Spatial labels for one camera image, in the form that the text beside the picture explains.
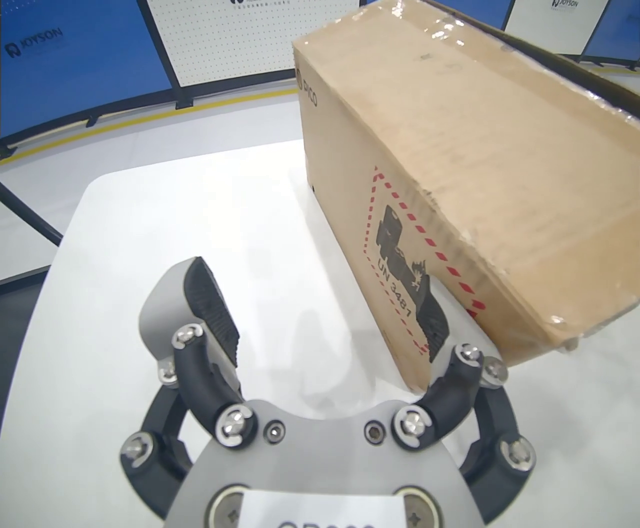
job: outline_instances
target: blue wall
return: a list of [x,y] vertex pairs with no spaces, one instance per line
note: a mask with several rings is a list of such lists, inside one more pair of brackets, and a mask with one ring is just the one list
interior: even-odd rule
[[2,136],[170,88],[136,0],[2,0],[1,20]]
[[[509,10],[509,0],[438,0],[456,11],[484,22],[489,26],[500,29],[507,11]],[[372,4],[375,0],[367,0],[367,4]]]
[[586,55],[640,59],[640,0],[611,0]]

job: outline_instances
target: yellow stripe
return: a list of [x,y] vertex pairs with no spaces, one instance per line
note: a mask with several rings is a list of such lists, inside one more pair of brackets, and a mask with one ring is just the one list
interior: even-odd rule
[[45,152],[50,148],[60,147],[62,145],[67,145],[68,143],[72,143],[73,141],[83,140],[85,138],[90,138],[92,136],[97,136],[99,134],[104,134],[105,132],[111,132],[114,130],[120,130],[126,127],[132,127],[134,125],[140,125],[142,123],[150,123],[152,121],[158,121],[160,119],[165,119],[167,117],[173,117],[178,115],[190,114],[193,112],[200,112],[202,110],[208,110],[211,108],[219,108],[221,106],[228,106],[230,104],[236,104],[240,102],[249,102],[256,101],[261,99],[270,99],[272,97],[280,97],[283,95],[293,95],[297,92],[295,89],[290,90],[278,90],[277,92],[266,92],[266,93],[257,93],[255,95],[245,95],[243,97],[236,97],[234,99],[225,99],[222,101],[210,102],[207,104],[202,104],[199,106],[192,106],[190,108],[182,108],[181,110],[169,110],[168,112],[161,112],[158,114],[153,114],[149,116],[139,117],[137,119],[132,119],[130,121],[125,121],[122,123],[114,123],[113,125],[105,125],[104,127],[100,127],[99,129],[90,129],[86,132],[82,132],[81,134],[76,134],[75,136],[69,136],[68,138],[63,138],[61,140],[52,141],[47,143],[46,145],[40,145],[39,147],[30,148],[28,150],[23,150],[22,152],[18,150],[13,156],[3,159],[0,161],[0,165],[4,165],[7,163],[11,163],[13,161],[17,161],[19,159],[23,159],[27,156],[32,156],[33,154],[38,154],[39,152]]

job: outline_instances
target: screw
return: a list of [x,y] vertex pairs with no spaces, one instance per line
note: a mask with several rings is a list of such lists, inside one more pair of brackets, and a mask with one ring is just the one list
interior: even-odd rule
[[216,440],[225,447],[237,447],[245,440],[249,441],[253,436],[247,420],[252,416],[253,411],[246,405],[237,403],[227,407],[216,421]]
[[158,379],[163,385],[173,385],[178,381],[175,365],[172,361],[167,361],[162,367],[158,368]]
[[385,440],[385,427],[378,421],[372,420],[364,426],[364,437],[373,445],[380,445]]
[[279,444],[285,434],[284,424],[277,420],[269,422],[264,428],[264,439],[271,445]]
[[402,407],[394,416],[394,438],[401,447],[424,449],[435,441],[433,420],[418,405]]
[[507,366],[498,358],[485,356],[483,360],[482,381],[483,386],[500,388],[509,378]]
[[175,335],[178,338],[178,341],[184,344],[187,344],[194,337],[196,337],[196,333],[193,331],[193,328],[185,328],[184,330],[178,330]]
[[460,353],[469,361],[478,361],[480,359],[480,349],[477,346],[464,343],[460,349]]
[[239,435],[244,429],[244,416],[240,411],[230,412],[222,425],[222,431],[227,436]]
[[528,472],[536,464],[536,452],[531,443],[524,437],[508,444],[500,443],[500,452],[509,465],[518,471]]
[[200,337],[203,332],[202,327],[197,323],[185,324],[173,334],[171,344],[173,348],[182,350],[185,345],[188,345],[196,337]]
[[422,436],[426,428],[422,418],[420,418],[417,412],[408,412],[401,424],[402,429],[407,435],[415,436],[416,438]]
[[482,351],[477,347],[464,343],[462,345],[455,345],[453,347],[453,353],[458,356],[460,361],[471,366],[479,367],[479,360],[482,357]]
[[139,438],[134,438],[129,442],[128,445],[125,445],[122,449],[122,453],[129,460],[137,460],[147,451],[145,444]]
[[149,459],[153,449],[153,437],[149,433],[141,431],[127,438],[120,449],[120,454],[124,455],[131,462],[132,468],[137,468]]
[[230,486],[224,489],[211,504],[205,520],[208,528],[236,528],[242,514],[244,486]]
[[418,488],[402,488],[395,494],[404,499],[407,528],[440,528],[438,506],[426,492]]

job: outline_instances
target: white table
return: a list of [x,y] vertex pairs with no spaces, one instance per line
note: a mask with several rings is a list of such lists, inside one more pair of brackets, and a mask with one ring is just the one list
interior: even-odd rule
[[[201,255],[241,334],[248,399],[306,417],[410,395],[307,187],[301,141],[103,176],[65,234],[26,335],[0,436],[0,526],[159,527],[118,451],[158,389],[140,308],[173,264]],[[496,527],[635,527],[639,314],[572,355],[511,371],[538,468]],[[471,422],[447,439],[454,457]],[[192,458],[208,440],[191,418]]]

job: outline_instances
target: white sign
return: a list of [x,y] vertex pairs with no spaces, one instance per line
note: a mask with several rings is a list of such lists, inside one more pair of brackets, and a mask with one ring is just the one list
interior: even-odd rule
[[246,490],[238,528],[398,528],[405,525],[402,497]]
[[180,86],[293,68],[291,41],[358,0],[148,0]]
[[607,0],[516,0],[506,32],[553,53],[579,55]]

